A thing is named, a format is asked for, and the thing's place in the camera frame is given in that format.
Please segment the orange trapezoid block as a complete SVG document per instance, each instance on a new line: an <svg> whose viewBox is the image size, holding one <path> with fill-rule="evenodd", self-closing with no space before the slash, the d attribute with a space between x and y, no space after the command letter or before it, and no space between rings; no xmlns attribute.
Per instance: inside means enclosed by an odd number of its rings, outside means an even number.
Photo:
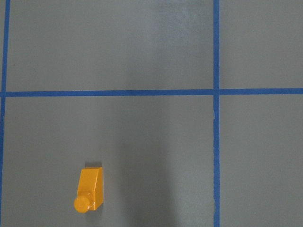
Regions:
<svg viewBox="0 0 303 227"><path fill-rule="evenodd" d="M104 203L103 167L81 170L74 208L79 213L96 211Z"/></svg>

